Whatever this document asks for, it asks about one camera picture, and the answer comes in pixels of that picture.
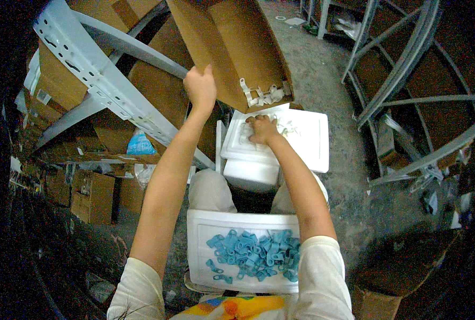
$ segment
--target metal shelving rack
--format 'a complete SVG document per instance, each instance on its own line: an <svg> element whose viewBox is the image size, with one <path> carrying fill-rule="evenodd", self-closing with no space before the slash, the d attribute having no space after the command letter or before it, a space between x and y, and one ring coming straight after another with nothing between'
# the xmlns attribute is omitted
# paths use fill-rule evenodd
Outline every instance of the metal shelving rack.
<svg viewBox="0 0 475 320"><path fill-rule="evenodd" d="M321 7L321 18L319 19L319 21L317 21L314 17L316 0L309 0L308 7L306 4L307 2L306 0L300 0L300 14L303 14L305 12L305 14L307 14L307 17L308 17L307 18L308 23L313 22L318 27L318 30L317 30L318 39L323 39L325 34L347 37L346 35L329 32L327 30L328 10L330 9L330 5L341 7L344 9L350 9L350 10L355 10L356 8L351 8L350 6L347 6L338 1L332 1L332 0L319 0L319 1L320 1L320 7Z"/></svg>
<svg viewBox="0 0 475 320"><path fill-rule="evenodd" d="M474 124L461 135L459 135L443 147L439 148L438 150L434 150L428 129L418 106L419 103L425 102L427 103L444 101L469 101L472 103L475 113L475 94L471 93L471 90L467 86L463 75L460 73L458 67L452 61L451 57L445 52L444 48L439 44L439 42L433 39L433 35L437 29L438 20L440 16L438 9L439 2L433 0L426 0L422 7L414 10L411 13L407 13L400 7L396 6L393 2L385 1L388 6L394 8L398 13L403 16L403 18L400 21L396 22L394 25L392 25L390 28L385 30L381 35L377 36L376 38L370 38L369 29L371 27L375 11L379 3L380 0L369 0L368 2L362 22L362 29L360 30L359 37L355 43L351 57L348 62L348 66L342 78L343 83L346 78L349 78L358 95L360 104L362 105L362 112L360 113L360 115L358 115L358 117L356 117L358 129L360 130L364 124L368 124L373 136L375 151L377 153L378 137L375 119L378 117L378 115L389 107L414 104L417 114L419 115L419 120L424 129L425 139L430 152L424 157L421 156L413 147L413 145L411 145L411 143L409 142L410 140L412 140L411 137L406 136L406 133L401 134L401 139L398 139L397 142L408 152L413 162L401 168L400 170L388 174L385 168L383 168L381 161L377 158L378 165L380 168L380 178L370 181L371 186L392 181L413 179L414 176L408 176L407 174L410 174L417 170L420 170L423 174L440 174L440 171L437 167L437 161L451 154L455 150L458 150L463 145L475 138ZM385 40L389 35L392 35L397 29L413 21L416 18L417 22L407 46L404 48L403 53L401 54L401 57L398 59L398 61L394 61L386 52L386 50L382 47L381 42ZM399 91L403 88L408 76L420 60L422 54L431 45L434 45L436 48L438 48L438 50L445 57L447 63L460 80L462 89L467 94L442 95L423 98L411 97L409 99L404 100L389 101L393 99L396 94L399 93ZM368 50L373 47L379 49L385 59L390 63L392 70L389 73L387 79L384 81L381 88L378 90L378 92L376 92L375 96L370 101L368 101L366 95L363 93L363 90L356 76L356 73L354 72L354 69L360 57L362 57Z"/></svg>
<svg viewBox="0 0 475 320"><path fill-rule="evenodd" d="M187 70L134 37L155 16L166 12L163 1L128 34L82 13L73 11L64 0L51 0L33 25L51 52L88 88L87 98L44 131L37 149L81 120L105 108L129 120L145 133L168 146L177 129L115 67L123 53L132 55L183 79ZM115 49L108 57L94 38ZM196 149L194 163L215 169L212 162Z"/></svg>

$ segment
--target white t-shirt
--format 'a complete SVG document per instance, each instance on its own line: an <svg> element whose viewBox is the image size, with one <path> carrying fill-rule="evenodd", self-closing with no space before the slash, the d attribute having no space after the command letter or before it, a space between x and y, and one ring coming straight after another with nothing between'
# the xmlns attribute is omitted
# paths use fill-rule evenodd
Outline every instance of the white t-shirt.
<svg viewBox="0 0 475 320"><path fill-rule="evenodd" d="M344 282L344 261L339 244L331 237L312 237L300 246L297 297L257 297L273 307L260 312L256 319L354 319L351 314L351 299ZM172 319L217 319L228 318L229 312L246 305L246 301L210 301L192 312L189 310ZM149 265L138 259L128 258L120 278L107 318L113 320L128 310L126 319L164 319L164 302L161 279Z"/></svg>

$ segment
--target light gray pants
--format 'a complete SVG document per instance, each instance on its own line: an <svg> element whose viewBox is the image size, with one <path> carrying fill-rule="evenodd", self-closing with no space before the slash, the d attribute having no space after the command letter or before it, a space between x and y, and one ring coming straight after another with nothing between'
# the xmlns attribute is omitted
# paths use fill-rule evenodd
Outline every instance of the light gray pants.
<svg viewBox="0 0 475 320"><path fill-rule="evenodd" d="M328 202L328 193L321 180L314 175L324 198ZM280 177L280 188L277 191L271 206L272 214L295 214L294 206L283 177ZM191 177L190 192L188 193L190 209L237 213L238 210L232 201L227 180L211 169L197 172Z"/></svg>

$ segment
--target sleeve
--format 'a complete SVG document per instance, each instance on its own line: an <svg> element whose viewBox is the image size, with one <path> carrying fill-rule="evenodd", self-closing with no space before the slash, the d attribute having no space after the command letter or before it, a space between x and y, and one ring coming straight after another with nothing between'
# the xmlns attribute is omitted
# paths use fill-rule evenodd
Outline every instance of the sleeve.
<svg viewBox="0 0 475 320"><path fill-rule="evenodd" d="M108 320L126 314L126 320L164 319L161 278L146 263L128 258L117 291L106 312Z"/></svg>
<svg viewBox="0 0 475 320"><path fill-rule="evenodd" d="M354 319L339 244L319 235L300 247L298 319Z"/></svg>

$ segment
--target brown cardboard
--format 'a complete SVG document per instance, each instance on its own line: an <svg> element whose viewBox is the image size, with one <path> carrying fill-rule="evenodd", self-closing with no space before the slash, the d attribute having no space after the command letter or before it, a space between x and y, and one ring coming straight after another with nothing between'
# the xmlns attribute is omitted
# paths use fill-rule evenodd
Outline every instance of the brown cardboard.
<svg viewBox="0 0 475 320"><path fill-rule="evenodd" d="M127 155L129 143L136 127L120 119L108 109L81 121L59 135L54 143L44 147L41 159L46 162L120 160L124 163L158 163L166 148L147 136L154 155Z"/></svg>
<svg viewBox="0 0 475 320"><path fill-rule="evenodd" d="M90 194L81 194L86 185ZM78 170L72 183L71 212L92 224L111 224L115 178L92 171Z"/></svg>
<svg viewBox="0 0 475 320"><path fill-rule="evenodd" d="M127 32L160 2L159 0L74 0L69 6L113 28Z"/></svg>
<svg viewBox="0 0 475 320"><path fill-rule="evenodd" d="M272 105L248 108L240 78L263 91L271 85L282 87L286 80L292 92L289 68L256 0L167 3L195 65L203 69L212 64L219 100L243 113L294 100L293 95L285 96Z"/></svg>
<svg viewBox="0 0 475 320"><path fill-rule="evenodd" d="M26 108L30 114L37 114L39 117L49 120L50 122L55 122L62 117L62 113L52 107L52 105L55 104L53 99L49 100L47 105L44 105L42 102L30 96L27 91L25 91L24 98Z"/></svg>
<svg viewBox="0 0 475 320"><path fill-rule="evenodd" d="M359 320L394 320L401 313L410 313L413 301L406 299L417 292L435 275L446 254L455 243L459 244L459 231L436 234L400 235L384 244L388 258L375 262L356 272L356 285L351 292L352 311ZM402 244L398 250L395 243ZM385 255L382 250L375 255Z"/></svg>
<svg viewBox="0 0 475 320"><path fill-rule="evenodd" d="M69 206L70 187L65 183L65 170L48 168L46 196L55 203Z"/></svg>
<svg viewBox="0 0 475 320"><path fill-rule="evenodd" d="M122 179L120 186L120 205L123 205L134 214L141 214L144 196L145 190L142 190L136 178Z"/></svg>
<svg viewBox="0 0 475 320"><path fill-rule="evenodd" d="M38 48L41 75L35 88L35 97L42 90L67 111L77 107L87 93L87 86L76 78L42 41Z"/></svg>
<svg viewBox="0 0 475 320"><path fill-rule="evenodd" d="M172 17L148 45L187 69L194 65ZM181 128L190 101L182 79L143 61L136 62L128 79L172 125Z"/></svg>

